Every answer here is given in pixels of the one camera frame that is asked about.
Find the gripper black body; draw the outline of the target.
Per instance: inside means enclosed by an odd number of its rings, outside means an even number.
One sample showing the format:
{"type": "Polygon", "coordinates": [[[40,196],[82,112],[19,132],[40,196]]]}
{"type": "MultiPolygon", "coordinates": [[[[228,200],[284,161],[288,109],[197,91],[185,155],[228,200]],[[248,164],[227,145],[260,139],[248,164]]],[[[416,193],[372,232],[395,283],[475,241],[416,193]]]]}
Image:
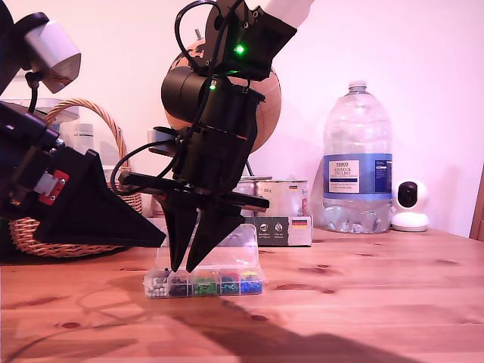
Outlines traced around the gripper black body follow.
{"type": "Polygon", "coordinates": [[[148,132],[150,150],[174,157],[173,178],[165,179],[135,172],[122,172],[119,183],[132,191],[143,187],[147,194],[166,195],[168,191],[192,194],[196,206],[227,203],[248,210],[266,210],[269,201],[262,197],[235,192],[247,161],[248,140],[210,127],[199,128],[182,147],[188,130],[158,126],[148,132]]]}

